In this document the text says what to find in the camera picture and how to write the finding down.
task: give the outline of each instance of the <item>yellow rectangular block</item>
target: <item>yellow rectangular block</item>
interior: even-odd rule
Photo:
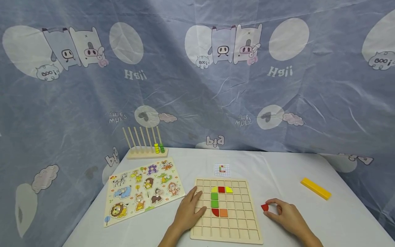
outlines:
[[[307,177],[305,177],[300,183],[306,186],[307,188],[311,189],[312,191],[314,191],[317,195],[324,198],[325,200],[328,200],[332,196],[332,194],[329,191],[322,188],[318,184],[314,183]]]

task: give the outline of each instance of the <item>green block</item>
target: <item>green block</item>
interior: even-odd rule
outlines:
[[[212,200],[218,200],[218,194],[217,193],[211,193],[211,199]]]
[[[212,208],[219,208],[218,201],[215,201],[215,200],[211,201],[211,207]]]

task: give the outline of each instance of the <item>cloud pattern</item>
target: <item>cloud pattern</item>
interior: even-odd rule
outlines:
[[[32,183],[32,189],[36,194],[40,192],[40,190],[44,190],[48,188],[52,180],[57,177],[59,171],[59,167],[57,165],[47,166],[40,171],[40,173],[34,176],[34,181]]]
[[[158,114],[160,120],[164,121],[165,123],[177,121],[177,117],[167,113],[160,113]]]
[[[301,117],[293,114],[292,112],[284,113],[284,115],[282,116],[282,119],[283,119],[283,121],[286,121],[290,125],[301,126],[301,125],[305,124]]]

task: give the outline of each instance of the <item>child's hand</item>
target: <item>child's hand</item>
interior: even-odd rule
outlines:
[[[180,206],[175,214],[172,228],[179,231],[181,234],[186,230],[191,229],[198,219],[206,212],[207,207],[202,207],[197,213],[195,213],[195,207],[200,198],[202,191],[199,191],[195,196],[197,187],[195,186],[181,201]]]
[[[264,214],[279,223],[285,230],[298,238],[304,238],[306,235],[312,234],[295,205],[288,204],[277,198],[267,200],[266,204],[277,204],[278,215],[269,211],[265,211]]]

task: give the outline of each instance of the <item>table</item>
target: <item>table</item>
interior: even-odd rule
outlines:
[[[215,163],[230,164],[232,178],[247,179],[265,246],[302,246],[292,235],[263,215],[260,205],[274,197],[295,204],[324,246],[395,246],[392,238],[320,155],[169,148],[169,157],[174,159],[185,191],[194,186],[195,178],[213,177]],[[152,161],[123,159],[114,173],[138,168]],[[332,197],[325,201],[304,187],[300,184],[304,177],[327,189]],[[181,199],[104,228],[107,185],[63,246],[157,246],[172,223]],[[271,206],[270,211],[275,211],[275,208]],[[186,232],[178,246],[253,245],[191,240],[190,233]]]

